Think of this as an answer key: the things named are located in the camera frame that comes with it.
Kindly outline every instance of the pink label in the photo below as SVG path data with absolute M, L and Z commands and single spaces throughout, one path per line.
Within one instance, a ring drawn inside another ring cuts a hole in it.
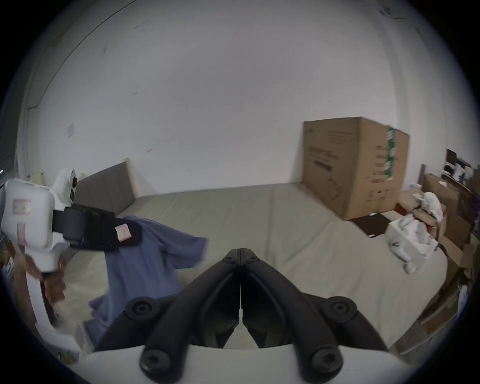
M 126 224 L 122 224 L 122 225 L 119 225 L 118 227 L 115 227 L 115 230 L 117 231 L 117 237 L 120 242 L 132 238 L 130 230 L 128 229 L 128 225 Z
M 13 214 L 30 216 L 32 214 L 32 200 L 15 199 L 13 201 Z
M 17 223 L 17 243 L 19 245 L 26 245 L 25 223 Z

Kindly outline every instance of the cardboard box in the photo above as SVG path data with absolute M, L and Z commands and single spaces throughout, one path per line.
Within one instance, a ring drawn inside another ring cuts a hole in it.
M 473 255 L 475 253 L 475 247 L 472 244 L 467 244 L 465 249 L 461 250 L 447 237 L 444 237 L 440 243 L 445 247 L 448 257 L 459 268 L 473 267 Z
M 446 183 L 447 186 L 444 187 L 440 182 Z M 443 205 L 446 205 L 449 215 L 456 215 L 458 202 L 460 200 L 460 192 L 453 185 L 448 184 L 438 176 L 428 174 L 425 175 L 425 182 L 422 190 L 424 192 L 432 192 L 436 194 L 438 200 L 440 200 Z
M 472 189 L 480 195 L 480 166 L 473 171 Z
M 303 183 L 344 220 L 391 211 L 398 202 L 410 137 L 356 117 L 306 121 Z
M 450 239 L 461 250 L 465 244 L 470 243 L 471 225 L 462 219 L 459 215 L 451 215 L 448 217 L 447 230 L 445 237 Z

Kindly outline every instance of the white wall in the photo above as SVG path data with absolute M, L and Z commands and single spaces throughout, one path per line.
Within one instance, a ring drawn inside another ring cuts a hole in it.
M 35 73 L 28 171 L 47 184 L 64 167 L 93 174 L 126 157 L 142 195 L 299 180 L 302 122 L 344 116 L 410 133 L 407 183 L 421 163 L 441 169 L 447 146 L 480 161 L 455 61 L 442 47 L 432 59 L 378 5 L 138 0 L 75 49 L 126 3 L 93 6 Z

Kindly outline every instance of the hand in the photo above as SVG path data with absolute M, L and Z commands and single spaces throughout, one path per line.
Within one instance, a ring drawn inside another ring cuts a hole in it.
M 36 279 L 44 281 L 45 296 L 50 305 L 53 306 L 57 301 L 65 299 L 65 295 L 63 294 L 63 291 L 66 288 L 65 283 L 63 282 L 63 277 L 65 276 L 65 260 L 60 257 L 58 270 L 44 279 L 42 273 L 36 267 L 33 259 L 28 255 L 24 256 L 25 271 L 27 271 L 28 274 L 35 277 Z

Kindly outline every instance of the mattress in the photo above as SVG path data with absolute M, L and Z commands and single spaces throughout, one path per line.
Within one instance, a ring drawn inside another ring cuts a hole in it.
M 445 281 L 447 259 L 432 254 L 413 275 L 388 249 L 385 235 L 368 238 L 298 184 L 181 192 L 137 199 L 119 216 L 136 215 L 209 239 L 204 260 L 178 271 L 187 285 L 231 249 L 250 248 L 302 292 L 346 296 L 388 347 L 413 325 Z M 395 212 L 385 214 L 395 219 Z M 57 311 L 79 323 L 91 318 L 88 302 L 106 293 L 102 252 L 78 252 L 65 271 L 65 300 Z M 227 348 L 254 348 L 241 326 Z

